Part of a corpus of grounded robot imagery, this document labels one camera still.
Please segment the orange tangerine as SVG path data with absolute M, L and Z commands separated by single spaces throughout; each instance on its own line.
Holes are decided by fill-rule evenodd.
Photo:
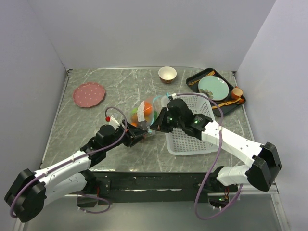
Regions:
M 149 116 L 152 112 L 153 112 L 153 106 L 151 103 L 144 101 L 144 109 L 143 109 L 143 113 L 145 116 Z
M 137 113 L 134 113 L 131 116 L 131 125 L 137 127 L 137 125 L 138 125 L 138 115 L 137 115 Z

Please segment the clear zip top bag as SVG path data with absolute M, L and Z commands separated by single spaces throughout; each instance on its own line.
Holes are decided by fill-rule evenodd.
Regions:
M 166 107 L 166 104 L 163 102 L 166 98 L 166 95 L 149 97 L 130 111 L 130 124 L 144 130 L 146 132 L 145 138 L 155 134 L 155 131 L 150 129 L 150 126 L 157 120 L 161 109 Z

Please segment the green wrinkled fruit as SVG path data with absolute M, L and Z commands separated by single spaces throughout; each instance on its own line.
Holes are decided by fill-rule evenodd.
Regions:
M 131 114 L 134 114 L 134 113 L 136 113 L 138 111 L 138 108 L 137 107 L 135 107 L 135 108 L 133 108 L 132 110 L 131 110 Z

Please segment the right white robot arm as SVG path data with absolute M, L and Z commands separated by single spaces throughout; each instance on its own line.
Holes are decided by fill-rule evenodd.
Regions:
M 194 114 L 182 99 L 171 100 L 163 107 L 150 128 L 164 133 L 180 129 L 186 135 L 214 144 L 240 159 L 243 165 L 222 167 L 215 172 L 210 185 L 217 192 L 233 184 L 250 184 L 267 192 L 282 168 L 274 144 L 248 140 L 204 114 Z

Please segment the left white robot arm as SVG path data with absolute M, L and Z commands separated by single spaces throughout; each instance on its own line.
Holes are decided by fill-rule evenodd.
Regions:
M 107 151 L 123 144 L 132 147 L 146 131 L 130 123 L 107 124 L 76 153 L 52 166 L 21 171 L 4 197 L 10 215 L 21 222 L 36 217 L 51 202 L 71 193 L 88 194 L 100 189 L 90 168 L 106 158 Z

